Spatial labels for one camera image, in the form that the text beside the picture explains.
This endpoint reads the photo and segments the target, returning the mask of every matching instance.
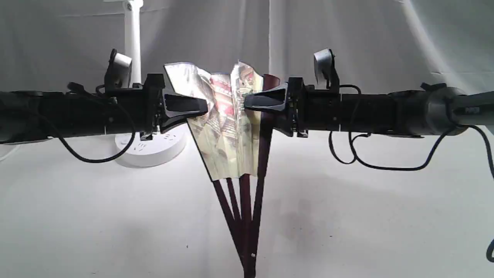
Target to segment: white power strip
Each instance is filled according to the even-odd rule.
[[[165,134],[153,135],[150,141],[141,141],[139,134],[136,134],[130,148],[119,159],[137,167],[151,167],[166,163],[184,149],[189,132],[187,124],[183,124]],[[115,136],[117,151],[121,151],[129,140],[130,134]]]

